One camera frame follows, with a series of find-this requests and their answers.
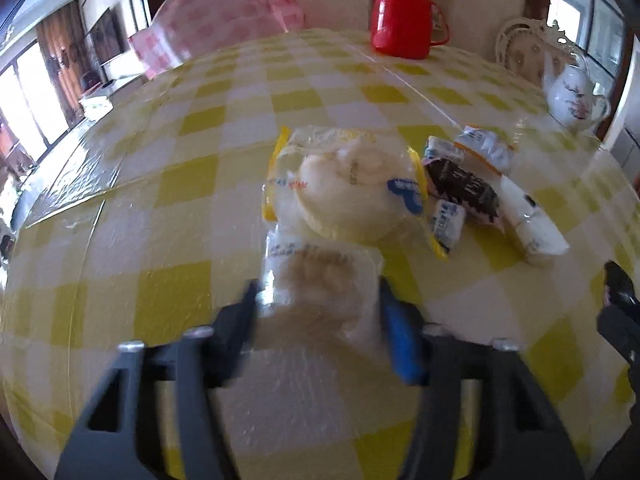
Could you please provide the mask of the orange white snack packet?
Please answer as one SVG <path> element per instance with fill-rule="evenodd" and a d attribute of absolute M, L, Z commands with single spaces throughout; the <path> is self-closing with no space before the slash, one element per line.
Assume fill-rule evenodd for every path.
<path fill-rule="evenodd" d="M 510 174 L 516 148 L 495 131 L 465 126 L 454 138 L 454 146 L 479 159 L 495 174 Z"/>

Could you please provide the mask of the black pink chocolate snack packet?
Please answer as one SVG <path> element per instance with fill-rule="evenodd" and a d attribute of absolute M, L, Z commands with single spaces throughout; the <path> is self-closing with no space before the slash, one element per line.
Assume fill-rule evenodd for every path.
<path fill-rule="evenodd" d="M 476 221 L 503 230 L 500 200 L 491 185 L 448 158 L 424 159 L 431 196 L 461 206 Z"/>

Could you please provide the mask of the brown bread snack packet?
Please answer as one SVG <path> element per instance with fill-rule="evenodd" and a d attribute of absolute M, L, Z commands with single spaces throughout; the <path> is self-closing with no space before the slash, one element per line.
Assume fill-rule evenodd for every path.
<path fill-rule="evenodd" d="M 344 344 L 378 359 L 382 266 L 382 255 L 372 247 L 269 231 L 257 296 L 256 346 L 320 349 Z"/>

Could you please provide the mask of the long white snack packet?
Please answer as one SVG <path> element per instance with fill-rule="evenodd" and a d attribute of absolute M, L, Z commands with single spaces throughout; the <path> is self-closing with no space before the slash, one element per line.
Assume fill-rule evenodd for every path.
<path fill-rule="evenodd" d="M 550 263 L 570 249 L 561 231 L 532 196 L 506 176 L 498 191 L 500 212 L 529 263 Z"/>

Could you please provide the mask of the white floral teapot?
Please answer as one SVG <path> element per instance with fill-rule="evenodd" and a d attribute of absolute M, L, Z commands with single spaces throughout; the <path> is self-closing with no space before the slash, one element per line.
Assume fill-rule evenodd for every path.
<path fill-rule="evenodd" d="M 555 73 L 555 58 L 544 54 L 542 88 L 549 114 L 570 132 L 578 133 L 597 127 L 611 114 L 611 103 L 604 94 L 595 94 L 596 83 L 590 78 L 586 62 L 574 58 Z"/>

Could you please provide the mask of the yellow white checked tablecloth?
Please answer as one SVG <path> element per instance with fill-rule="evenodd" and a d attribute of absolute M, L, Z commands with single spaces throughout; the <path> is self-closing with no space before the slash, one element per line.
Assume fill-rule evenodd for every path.
<path fill-rule="evenodd" d="M 1 304 L 1 378 L 24 451 L 53 474 L 117 345 L 163 344 L 237 300 L 262 260 L 262 184 L 282 127 L 388 133 L 420 150 L 466 125 L 518 146 L 513 180 L 570 249 L 525 261 L 469 223 L 447 259 L 384 248 L 396 294 L 457 336 L 518 341 L 587 468 L 628 426 L 625 361 L 599 336 L 603 266 L 639 271 L 639 202 L 616 160 L 549 116 L 541 91 L 452 47 L 422 62 L 363 32 L 311 29 L 164 73 L 81 139 L 18 236 Z"/>

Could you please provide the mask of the white ornate dining chair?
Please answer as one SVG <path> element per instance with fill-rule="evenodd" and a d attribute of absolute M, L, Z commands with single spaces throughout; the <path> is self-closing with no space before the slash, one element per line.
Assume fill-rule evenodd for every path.
<path fill-rule="evenodd" d="M 541 89 L 561 75 L 567 64 L 577 65 L 581 56 L 557 24 L 533 18 L 504 22 L 495 41 L 497 63 Z"/>

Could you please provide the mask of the large round bread packet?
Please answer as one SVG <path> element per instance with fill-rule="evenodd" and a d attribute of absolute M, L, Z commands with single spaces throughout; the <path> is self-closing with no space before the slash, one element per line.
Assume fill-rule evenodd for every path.
<path fill-rule="evenodd" d="M 262 220 L 334 242 L 409 237 L 446 252 L 426 215 L 419 154 L 400 136 L 354 128 L 283 126 L 262 186 Z"/>

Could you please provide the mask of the red thermos jug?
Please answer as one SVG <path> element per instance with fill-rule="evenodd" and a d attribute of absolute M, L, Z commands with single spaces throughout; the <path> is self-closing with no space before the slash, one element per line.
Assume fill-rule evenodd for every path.
<path fill-rule="evenodd" d="M 432 0 L 374 0 L 370 45 L 378 53 L 424 60 L 432 47 L 448 44 L 449 26 Z"/>

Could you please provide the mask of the white tv cabinet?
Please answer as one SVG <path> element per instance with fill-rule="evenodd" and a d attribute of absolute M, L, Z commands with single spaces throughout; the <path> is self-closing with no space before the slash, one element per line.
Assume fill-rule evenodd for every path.
<path fill-rule="evenodd" d="M 97 122 L 115 106 L 131 98 L 147 82 L 145 73 L 140 73 L 95 84 L 79 99 L 85 118 Z"/>

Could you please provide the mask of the red brown window curtain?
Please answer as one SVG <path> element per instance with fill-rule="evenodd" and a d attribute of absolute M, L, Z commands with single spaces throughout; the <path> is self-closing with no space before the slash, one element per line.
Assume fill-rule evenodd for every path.
<path fill-rule="evenodd" d="M 36 25 L 36 34 L 68 128 L 73 128 L 84 118 L 81 81 L 91 68 L 78 3 L 67 3 L 44 18 Z"/>

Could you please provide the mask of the pink checked chair cover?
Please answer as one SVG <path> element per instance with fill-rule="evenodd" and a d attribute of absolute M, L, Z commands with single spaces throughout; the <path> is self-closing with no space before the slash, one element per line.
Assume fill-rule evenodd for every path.
<path fill-rule="evenodd" d="M 165 0 L 128 42 L 152 78 L 222 48 L 306 27 L 297 0 Z"/>

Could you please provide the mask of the wall television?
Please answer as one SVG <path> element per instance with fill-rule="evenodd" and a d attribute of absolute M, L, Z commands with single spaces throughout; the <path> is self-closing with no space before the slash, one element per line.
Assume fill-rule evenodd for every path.
<path fill-rule="evenodd" d="M 100 67 L 125 52 L 119 22 L 111 9 L 101 14 L 89 29 L 86 39 L 94 66 Z"/>

